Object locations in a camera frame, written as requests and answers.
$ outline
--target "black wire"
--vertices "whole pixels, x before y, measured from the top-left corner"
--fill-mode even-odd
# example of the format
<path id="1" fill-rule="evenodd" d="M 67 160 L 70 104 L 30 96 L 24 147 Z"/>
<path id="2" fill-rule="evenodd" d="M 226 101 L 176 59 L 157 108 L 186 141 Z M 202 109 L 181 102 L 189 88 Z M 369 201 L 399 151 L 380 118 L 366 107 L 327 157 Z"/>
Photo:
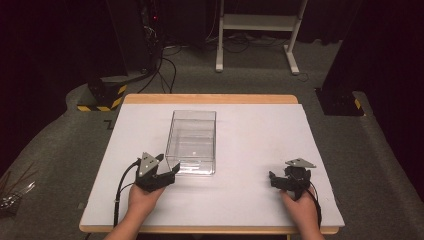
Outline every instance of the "black wire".
<path id="1" fill-rule="evenodd" d="M 250 46 L 252 47 L 275 47 L 275 46 L 280 46 L 283 45 L 284 43 L 286 43 L 287 41 L 289 41 L 289 39 L 284 39 L 282 42 L 280 43 L 275 43 L 277 42 L 277 40 L 280 40 L 278 38 L 275 38 L 274 40 L 272 40 L 272 42 L 270 43 L 250 43 Z"/>
<path id="2" fill-rule="evenodd" d="M 84 240 L 88 240 L 90 238 L 90 236 L 91 236 L 91 233 L 87 233 L 87 235 L 85 235 Z"/>
<path id="3" fill-rule="evenodd" d="M 231 38 L 230 41 L 233 44 L 237 44 L 237 45 L 245 44 L 246 45 L 243 49 L 241 49 L 239 51 L 233 51 L 233 50 L 230 50 L 229 48 L 225 48 L 224 46 L 222 47 L 225 51 L 230 52 L 230 53 L 242 53 L 242 52 L 246 51 L 249 48 L 249 46 L 250 46 L 250 41 L 246 37 L 243 37 L 243 38 Z"/>
<path id="4" fill-rule="evenodd" d="M 177 45 L 177 46 L 175 46 L 175 47 L 179 47 L 179 48 L 178 48 L 178 50 L 177 50 L 176 52 L 174 52 L 174 53 L 170 53 L 170 54 L 164 54 L 163 56 L 172 56 L 172 55 L 176 55 L 177 53 L 179 53 L 179 52 L 181 52 L 181 51 L 183 50 L 183 46 L 181 46 L 181 44 L 179 44 L 179 45 Z"/>
<path id="5" fill-rule="evenodd" d="M 217 40 L 206 42 L 205 51 L 208 51 L 208 52 L 216 51 L 217 46 L 218 46 Z"/>
<path id="6" fill-rule="evenodd" d="M 131 185 L 133 185 L 133 184 L 134 184 L 134 183 L 130 183 L 130 184 L 125 185 L 125 187 L 121 188 L 121 191 L 120 191 L 120 192 L 122 193 L 122 191 L 124 191 L 124 189 L 125 189 L 125 188 L 127 188 L 127 187 L 129 187 L 129 186 L 131 186 Z"/>
<path id="7" fill-rule="evenodd" d="M 303 188 L 302 184 L 300 184 L 299 180 L 297 180 L 292 173 L 290 174 L 290 176 L 292 176 L 292 178 L 297 182 L 297 184 L 299 184 L 299 186 L 301 186 L 301 188 L 303 190 L 305 190 L 312 197 L 312 200 L 314 201 L 314 204 L 315 204 L 315 209 L 317 210 L 318 227 L 321 228 L 321 221 L 322 221 L 321 206 L 319 205 L 319 202 L 318 202 L 318 191 L 315 188 L 315 185 L 311 181 L 308 181 L 312 185 L 312 187 L 313 187 L 313 189 L 316 193 L 316 198 L 311 193 L 311 191 L 309 191 L 309 189 Z"/>
<path id="8" fill-rule="evenodd" d="M 156 77 L 156 75 L 159 73 L 159 69 L 162 67 L 162 54 L 161 54 L 159 66 L 157 67 L 155 74 L 153 74 L 153 76 L 150 78 L 149 82 L 142 89 L 140 89 L 140 91 L 138 91 L 137 93 L 141 93 L 144 89 L 146 89 L 150 85 L 150 83 L 153 81 L 153 79 Z"/>
<path id="9" fill-rule="evenodd" d="M 169 63 L 172 64 L 172 67 L 174 67 L 174 77 L 172 78 L 171 87 L 169 88 L 169 93 L 172 93 L 172 90 L 173 90 L 173 87 L 174 87 L 174 83 L 175 83 L 175 77 L 177 76 L 177 67 L 175 67 L 175 64 L 171 60 L 169 60 L 167 58 L 162 58 L 162 59 L 165 60 L 165 61 L 168 61 Z"/>
<path id="10" fill-rule="evenodd" d="M 162 76 L 162 74 L 161 74 L 160 72 L 159 72 L 158 74 L 159 74 L 159 76 L 160 76 L 160 85 L 161 85 L 161 87 L 162 87 L 162 91 L 163 91 L 163 93 L 166 93 L 165 88 L 164 88 L 164 86 L 163 86 L 163 83 L 165 83 L 165 85 L 168 87 L 168 89 L 169 89 L 169 90 L 171 90 L 171 88 L 169 87 L 168 83 L 166 82 L 166 80 L 165 80 L 165 78 Z"/>
<path id="11" fill-rule="evenodd" d="M 121 200 L 121 191 L 123 189 L 121 189 L 122 187 L 122 183 L 124 182 L 125 176 L 127 175 L 127 173 L 135 166 L 140 165 L 141 159 L 137 159 L 137 161 L 135 161 L 134 163 L 132 163 L 127 170 L 125 170 L 124 174 L 122 175 L 121 181 L 119 182 L 118 185 L 118 190 L 116 191 L 116 197 L 115 197 L 115 211 L 113 214 L 113 227 L 116 227 L 116 225 L 118 225 L 118 217 L 119 217 L 119 202 Z"/>
<path id="12" fill-rule="evenodd" d="M 311 193 L 311 191 L 309 191 L 309 189 L 305 189 L 305 190 L 309 195 L 311 195 L 312 200 L 314 200 L 315 208 L 317 210 L 317 216 L 318 216 L 318 227 L 321 228 L 322 215 L 321 215 L 321 206 L 319 205 L 319 202 L 318 202 L 318 192 L 317 192 L 317 190 L 316 190 L 316 188 L 313 184 L 312 184 L 312 187 L 314 188 L 315 193 L 317 194 L 316 199 L 315 199 L 314 195 Z"/>

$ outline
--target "black cable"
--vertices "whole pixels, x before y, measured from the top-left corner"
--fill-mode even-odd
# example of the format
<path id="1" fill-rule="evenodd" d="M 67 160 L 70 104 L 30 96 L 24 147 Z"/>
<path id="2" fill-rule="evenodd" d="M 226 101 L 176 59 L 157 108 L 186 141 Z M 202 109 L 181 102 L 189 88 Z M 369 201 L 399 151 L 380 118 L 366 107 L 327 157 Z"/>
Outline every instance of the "black cable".
<path id="1" fill-rule="evenodd" d="M 305 189 L 305 190 L 309 195 L 311 195 L 312 200 L 315 203 L 315 208 L 317 209 L 317 216 L 318 216 L 318 227 L 321 228 L 322 215 L 321 215 L 321 206 L 319 205 L 319 202 L 318 202 L 318 192 L 317 192 L 314 184 L 312 184 L 312 187 L 315 190 L 316 199 L 315 199 L 314 195 L 311 193 L 311 191 L 309 191 L 309 189 Z"/>
<path id="2" fill-rule="evenodd" d="M 91 233 L 87 233 L 87 234 L 85 235 L 84 240 L 88 240 L 88 239 L 90 238 L 90 236 L 91 236 Z"/>
<path id="3" fill-rule="evenodd" d="M 171 90 L 171 88 L 169 87 L 168 83 L 166 82 L 166 80 L 165 80 L 165 78 L 162 76 L 162 74 L 161 74 L 160 72 L 159 72 L 158 74 L 159 74 L 159 76 L 160 76 L 160 85 L 161 85 L 161 87 L 162 87 L 162 91 L 163 91 L 163 93 L 166 93 L 165 88 L 164 88 L 164 86 L 163 86 L 163 83 L 165 83 L 165 85 L 168 87 L 168 89 L 169 89 L 169 90 Z"/>
<path id="4" fill-rule="evenodd" d="M 125 187 L 121 188 L 121 191 L 120 192 L 122 193 L 122 191 L 124 191 L 125 188 L 127 188 L 127 187 L 129 187 L 131 185 L 134 185 L 134 183 L 130 183 L 130 184 L 125 185 Z"/>
<path id="5" fill-rule="evenodd" d="M 169 63 L 172 64 L 172 67 L 174 67 L 174 77 L 172 78 L 171 87 L 169 88 L 169 93 L 172 93 L 172 89 L 174 88 L 174 83 L 175 83 L 175 77 L 177 76 L 177 67 L 175 67 L 175 64 L 171 60 L 167 58 L 162 58 L 162 59 L 165 61 L 168 61 Z"/>
<path id="6" fill-rule="evenodd" d="M 237 45 L 245 44 L 246 45 L 243 49 L 241 49 L 239 51 L 233 51 L 233 50 L 230 50 L 228 48 L 222 47 L 225 51 L 230 52 L 230 53 L 242 53 L 242 52 L 246 51 L 249 48 L 249 46 L 250 46 L 250 41 L 246 37 L 243 37 L 243 38 L 231 38 L 230 41 L 233 44 L 237 44 Z"/>
<path id="7" fill-rule="evenodd" d="M 153 81 L 153 79 L 156 77 L 156 75 L 159 73 L 159 69 L 162 67 L 162 54 L 161 54 L 161 58 L 160 58 L 160 62 L 159 62 L 159 66 L 157 67 L 155 74 L 153 74 L 153 76 L 150 78 L 149 82 L 142 88 L 140 89 L 140 91 L 138 91 L 137 93 L 141 93 L 144 89 L 146 89 L 150 83 Z"/>
<path id="8" fill-rule="evenodd" d="M 121 191 L 123 189 L 121 189 L 122 187 L 122 183 L 124 182 L 125 176 L 127 175 L 127 173 L 135 166 L 139 166 L 141 162 L 141 159 L 138 158 L 137 161 L 135 161 L 134 163 L 132 163 L 127 170 L 125 170 L 124 174 L 122 175 L 121 181 L 119 182 L 118 185 L 118 190 L 116 191 L 116 197 L 115 197 L 115 211 L 113 214 L 113 227 L 116 227 L 116 225 L 118 225 L 118 217 L 119 217 L 119 202 L 121 200 Z"/>
<path id="9" fill-rule="evenodd" d="M 315 198 L 315 196 L 311 193 L 311 191 L 309 191 L 309 189 L 307 189 L 307 188 L 304 188 L 304 187 L 303 187 L 303 185 L 299 182 L 299 180 L 297 180 L 297 179 L 294 177 L 294 175 L 293 175 L 293 174 L 290 174 L 290 176 L 292 176 L 292 178 L 293 178 L 294 180 L 296 180 L 297 184 L 299 184 L 299 186 L 301 186 L 301 188 L 302 188 L 304 191 L 306 191 L 306 192 L 307 192 L 307 193 L 308 193 L 308 194 L 312 197 L 312 200 L 314 201 L 314 204 L 315 204 L 315 209 L 317 210 L 318 227 L 319 227 L 319 228 L 321 228 L 321 221 L 322 221 L 321 206 L 319 205 L 319 202 L 318 202 L 318 191 L 317 191 L 317 189 L 315 188 L 315 185 L 314 185 L 311 181 L 309 181 L 309 183 L 312 185 L 312 187 L 313 187 L 313 189 L 314 189 L 314 191 L 315 191 L 316 198 Z"/>
<path id="10" fill-rule="evenodd" d="M 215 22 L 216 22 L 216 16 L 218 15 L 218 0 L 215 1 L 215 13 L 213 14 L 213 22 L 211 31 L 209 32 L 209 35 L 206 37 L 205 41 L 209 39 L 209 37 L 212 35 L 213 29 L 215 28 Z"/>
<path id="11" fill-rule="evenodd" d="M 168 54 L 164 54 L 163 56 L 172 56 L 172 55 L 176 55 L 177 53 L 179 53 L 179 52 L 181 52 L 182 50 L 183 50 L 183 46 L 181 46 L 181 44 L 179 44 L 179 45 L 177 45 L 177 46 L 174 46 L 174 47 L 179 47 L 178 48 L 178 50 L 176 51 L 176 52 L 174 52 L 174 53 L 168 53 Z"/>
<path id="12" fill-rule="evenodd" d="M 274 40 L 272 40 L 272 42 L 270 43 L 250 43 L 250 46 L 252 47 L 275 47 L 275 46 L 279 46 L 279 45 L 283 45 L 284 43 L 286 43 L 287 41 L 289 41 L 289 39 L 284 39 L 282 42 L 280 43 L 275 43 L 277 42 L 277 40 L 280 40 L 278 38 L 275 38 Z"/>

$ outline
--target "dark curtain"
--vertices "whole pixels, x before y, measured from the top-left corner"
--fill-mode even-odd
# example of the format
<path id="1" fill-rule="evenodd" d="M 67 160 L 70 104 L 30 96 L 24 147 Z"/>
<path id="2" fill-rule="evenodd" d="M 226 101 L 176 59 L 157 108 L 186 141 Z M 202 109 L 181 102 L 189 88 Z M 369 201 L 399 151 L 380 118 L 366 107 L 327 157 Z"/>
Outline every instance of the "dark curtain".
<path id="1" fill-rule="evenodd" d="M 362 0 L 309 0 L 297 40 L 322 44 L 343 40 Z"/>
<path id="2" fill-rule="evenodd" d="M 85 83 L 64 38 L 61 1 L 0 3 L 0 175 L 66 109 L 66 94 Z"/>
<path id="3" fill-rule="evenodd" d="M 364 0 L 322 89 L 363 91 L 387 142 L 424 200 L 424 15 L 421 3 Z"/>

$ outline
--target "transparent box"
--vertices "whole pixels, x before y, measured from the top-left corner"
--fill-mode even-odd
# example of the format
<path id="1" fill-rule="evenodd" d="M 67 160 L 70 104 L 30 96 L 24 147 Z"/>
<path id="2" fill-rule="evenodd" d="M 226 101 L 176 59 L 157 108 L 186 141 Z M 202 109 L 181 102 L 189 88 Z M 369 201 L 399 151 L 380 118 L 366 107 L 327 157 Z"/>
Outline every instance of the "transparent box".
<path id="1" fill-rule="evenodd" d="M 215 173 L 216 112 L 175 110 L 169 131 L 166 160 L 178 174 Z"/>

